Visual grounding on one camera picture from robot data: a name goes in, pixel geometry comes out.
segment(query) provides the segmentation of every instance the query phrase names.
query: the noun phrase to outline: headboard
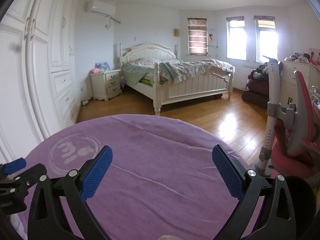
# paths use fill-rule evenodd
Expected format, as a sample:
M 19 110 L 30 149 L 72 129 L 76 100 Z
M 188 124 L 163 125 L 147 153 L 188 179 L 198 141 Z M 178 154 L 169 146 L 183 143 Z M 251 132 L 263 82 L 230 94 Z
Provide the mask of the headboard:
M 177 59 L 178 58 L 178 45 L 175 45 L 175 53 L 170 51 L 171 48 L 162 46 L 156 43 L 145 43 L 136 47 L 129 48 L 123 56 L 122 46 L 120 43 L 120 67 L 129 62 L 135 61 L 138 58 L 156 58 L 156 59 Z

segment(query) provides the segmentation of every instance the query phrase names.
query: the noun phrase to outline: built-in drawer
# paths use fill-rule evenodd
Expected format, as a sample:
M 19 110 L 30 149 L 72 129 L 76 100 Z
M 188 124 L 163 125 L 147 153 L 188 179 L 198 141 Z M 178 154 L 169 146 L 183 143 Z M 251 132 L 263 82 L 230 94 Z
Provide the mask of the built-in drawer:
M 121 91 L 120 85 L 108 88 L 108 95 L 119 93 Z
M 71 84 L 71 73 L 70 71 L 63 71 L 51 74 L 54 86 L 55 95 L 59 95 Z
M 305 78 L 310 76 L 310 66 L 308 64 L 300 64 L 295 62 L 284 62 L 283 70 L 285 72 L 293 73 L 295 70 L 298 70 L 302 73 Z
M 284 73 L 282 76 L 282 80 L 286 81 L 290 84 L 297 85 L 296 76 L 293 72 L 292 73 L 289 73 L 289 72 Z M 309 79 L 304 77 L 304 81 L 306 82 L 306 85 L 308 87 L 309 86 Z
M 110 74 L 106 74 L 106 81 L 107 80 L 113 80 L 113 79 L 117 79 L 120 77 L 120 73 L 119 72 L 114 72 L 114 73 L 110 73 Z
M 116 86 L 116 85 L 119 85 L 120 84 L 120 79 L 117 78 L 117 79 L 114 79 L 114 80 L 108 80 L 106 81 L 106 88 L 110 88 L 110 87 L 113 87 L 113 86 Z
M 76 123 L 78 111 L 79 111 L 79 106 L 77 106 L 75 102 L 72 103 L 66 113 L 66 115 L 68 115 L 68 116 L 64 120 L 65 127 L 69 127 L 69 126 L 74 125 Z
M 72 87 L 70 87 L 65 94 L 62 94 L 57 98 L 57 103 L 63 119 L 65 118 L 66 115 L 69 114 L 68 109 L 70 105 L 74 103 L 74 101 L 75 101 L 75 98 L 73 96 Z

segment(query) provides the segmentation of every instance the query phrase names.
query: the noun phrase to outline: logo on blanket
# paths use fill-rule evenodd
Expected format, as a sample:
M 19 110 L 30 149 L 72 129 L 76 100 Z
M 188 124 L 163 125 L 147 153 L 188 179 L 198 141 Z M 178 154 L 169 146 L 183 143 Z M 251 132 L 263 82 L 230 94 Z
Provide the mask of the logo on blanket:
M 70 170 L 79 170 L 85 161 L 93 159 L 101 150 L 95 137 L 83 134 L 69 135 L 58 141 L 49 153 L 49 166 L 56 174 L 65 176 Z

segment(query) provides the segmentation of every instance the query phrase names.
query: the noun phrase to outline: white bed frame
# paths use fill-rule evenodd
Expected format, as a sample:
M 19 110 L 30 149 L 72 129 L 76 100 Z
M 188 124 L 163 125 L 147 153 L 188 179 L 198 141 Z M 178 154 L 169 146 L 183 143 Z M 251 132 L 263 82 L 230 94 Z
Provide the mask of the white bed frame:
M 146 43 L 140 46 L 129 48 L 123 56 L 122 47 L 120 44 L 120 65 L 121 69 L 127 63 L 133 62 L 139 58 L 156 58 L 156 59 L 177 59 L 178 46 L 175 46 L 175 53 L 172 53 L 171 48 L 167 48 L 156 43 Z M 217 95 L 228 92 L 228 98 L 232 93 L 233 74 L 222 71 L 219 68 L 214 68 L 214 73 L 211 75 L 198 75 L 194 78 L 175 84 L 173 82 L 165 82 L 160 85 L 159 66 L 155 64 L 154 85 L 150 86 L 144 83 L 136 85 L 127 82 L 127 85 L 143 95 L 153 100 L 153 107 L 156 115 L 160 115 L 162 105 L 167 105 L 175 102 L 185 101 L 194 98 Z

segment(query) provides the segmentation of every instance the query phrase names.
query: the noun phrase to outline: window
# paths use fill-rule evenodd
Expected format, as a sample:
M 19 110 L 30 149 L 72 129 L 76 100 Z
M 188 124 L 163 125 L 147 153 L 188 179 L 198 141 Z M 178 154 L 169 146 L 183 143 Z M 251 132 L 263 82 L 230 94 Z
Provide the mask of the window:
M 207 19 L 188 18 L 189 55 L 208 54 Z
M 278 59 L 278 35 L 273 16 L 254 16 L 256 21 L 257 62 L 268 61 L 267 57 Z
M 227 57 L 246 60 L 247 35 L 244 16 L 227 18 Z

